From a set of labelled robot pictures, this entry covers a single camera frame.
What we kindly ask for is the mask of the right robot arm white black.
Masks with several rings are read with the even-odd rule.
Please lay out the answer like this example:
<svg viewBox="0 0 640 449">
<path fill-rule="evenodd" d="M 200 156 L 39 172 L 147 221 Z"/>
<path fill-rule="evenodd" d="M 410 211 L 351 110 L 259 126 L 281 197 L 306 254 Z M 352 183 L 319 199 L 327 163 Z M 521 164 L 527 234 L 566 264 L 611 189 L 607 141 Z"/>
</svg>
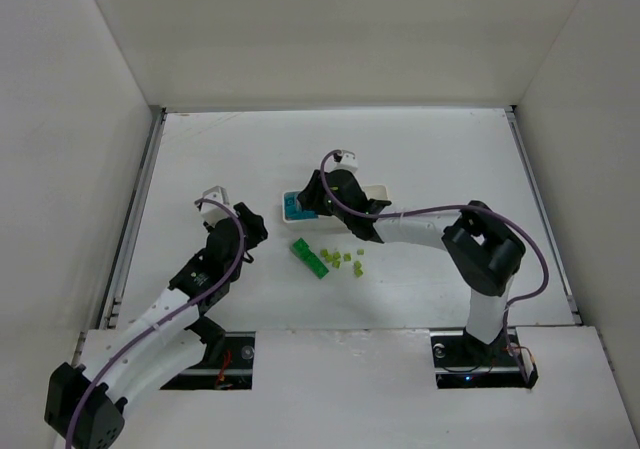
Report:
<svg viewBox="0 0 640 449">
<path fill-rule="evenodd" d="M 525 247 L 502 221 L 479 201 L 478 212 L 453 210 L 410 216 L 389 200 L 367 196 L 354 174 L 315 170 L 297 195 L 305 211 L 340 220 L 357 238 L 381 244 L 407 243 L 446 252 L 470 287 L 470 310 L 464 332 L 480 344 L 494 344 L 503 332 L 512 279 Z"/>
</svg>

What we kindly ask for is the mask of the green lego brick stack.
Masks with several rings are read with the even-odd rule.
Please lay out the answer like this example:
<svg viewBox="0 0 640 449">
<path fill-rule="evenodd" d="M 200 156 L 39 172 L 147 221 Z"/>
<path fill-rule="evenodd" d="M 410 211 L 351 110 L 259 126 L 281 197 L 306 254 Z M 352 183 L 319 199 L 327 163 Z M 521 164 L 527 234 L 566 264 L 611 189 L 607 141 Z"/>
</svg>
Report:
<svg viewBox="0 0 640 449">
<path fill-rule="evenodd" d="M 299 238 L 293 242 L 290 246 L 290 251 L 318 279 L 323 279 L 329 273 L 329 269 L 311 250 L 303 238 Z"/>
</svg>

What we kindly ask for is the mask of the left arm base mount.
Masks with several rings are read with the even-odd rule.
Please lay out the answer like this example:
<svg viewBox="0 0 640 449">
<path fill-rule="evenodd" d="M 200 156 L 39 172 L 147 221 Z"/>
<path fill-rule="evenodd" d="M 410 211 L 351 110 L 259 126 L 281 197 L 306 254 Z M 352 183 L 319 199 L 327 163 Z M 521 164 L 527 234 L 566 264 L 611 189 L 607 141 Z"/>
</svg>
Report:
<svg viewBox="0 0 640 449">
<path fill-rule="evenodd" d="M 164 391 L 251 390 L 255 361 L 255 332 L 226 334 L 218 352 L 208 350 L 203 360 L 175 376 Z"/>
</svg>

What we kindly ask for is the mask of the teal lego brick stack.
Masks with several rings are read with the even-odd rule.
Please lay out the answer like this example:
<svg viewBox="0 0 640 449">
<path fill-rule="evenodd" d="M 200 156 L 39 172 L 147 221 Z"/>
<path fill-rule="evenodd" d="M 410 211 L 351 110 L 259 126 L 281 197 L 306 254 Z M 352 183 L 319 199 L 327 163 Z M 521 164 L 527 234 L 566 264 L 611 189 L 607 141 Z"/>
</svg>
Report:
<svg viewBox="0 0 640 449">
<path fill-rule="evenodd" d="M 312 210 L 305 210 L 298 201 L 298 192 L 290 191 L 283 194 L 284 220 L 303 221 L 317 219 L 318 215 Z"/>
</svg>

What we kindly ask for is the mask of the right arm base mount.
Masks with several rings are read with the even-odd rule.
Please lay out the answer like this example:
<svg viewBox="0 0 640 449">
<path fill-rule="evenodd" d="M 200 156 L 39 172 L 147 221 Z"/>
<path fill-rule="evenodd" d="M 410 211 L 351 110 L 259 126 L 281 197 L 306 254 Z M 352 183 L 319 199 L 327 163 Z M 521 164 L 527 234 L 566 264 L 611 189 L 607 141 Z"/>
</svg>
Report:
<svg viewBox="0 0 640 449">
<path fill-rule="evenodd" d="M 463 330 L 430 335 L 438 389 L 532 389 L 539 379 L 535 358 L 515 329 L 490 345 Z"/>
</svg>

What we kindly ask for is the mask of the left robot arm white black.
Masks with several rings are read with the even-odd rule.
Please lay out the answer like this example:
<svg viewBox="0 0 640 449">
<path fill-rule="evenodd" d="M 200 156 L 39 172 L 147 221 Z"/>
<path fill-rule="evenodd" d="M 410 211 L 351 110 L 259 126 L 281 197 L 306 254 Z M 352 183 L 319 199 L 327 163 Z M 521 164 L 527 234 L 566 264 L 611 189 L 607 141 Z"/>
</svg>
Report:
<svg viewBox="0 0 640 449">
<path fill-rule="evenodd" d="M 45 422 L 68 448 L 109 448 L 136 402 L 201 361 L 217 356 L 226 332 L 208 318 L 266 241 L 262 216 L 244 203 L 209 207 L 206 245 L 151 306 L 92 360 L 60 364 L 50 375 Z"/>
</svg>

